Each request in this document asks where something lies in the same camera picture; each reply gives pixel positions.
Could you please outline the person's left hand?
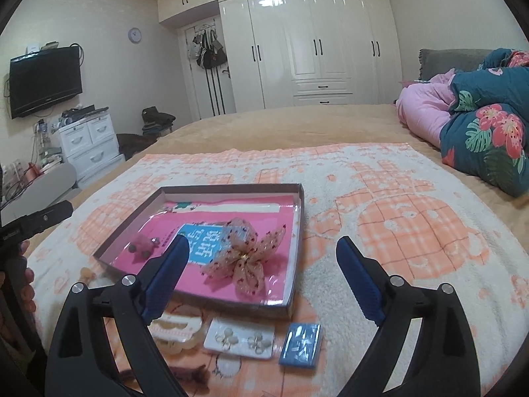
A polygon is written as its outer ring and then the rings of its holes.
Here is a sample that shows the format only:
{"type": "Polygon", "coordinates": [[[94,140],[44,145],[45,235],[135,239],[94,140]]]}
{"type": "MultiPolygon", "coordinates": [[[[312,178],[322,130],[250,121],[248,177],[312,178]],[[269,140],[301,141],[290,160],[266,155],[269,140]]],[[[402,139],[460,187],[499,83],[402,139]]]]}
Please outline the person's left hand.
{"type": "MultiPolygon", "coordinates": [[[[19,254],[21,256],[24,256],[28,248],[29,248],[29,240],[23,241],[19,246],[19,254]]],[[[35,275],[33,273],[33,270],[27,267],[24,271],[24,276],[25,276],[25,284],[20,291],[20,297],[23,302],[25,310],[29,312],[30,314],[34,314],[36,311],[36,304],[34,301],[35,291],[32,286],[32,283],[34,282],[35,275]]]]}

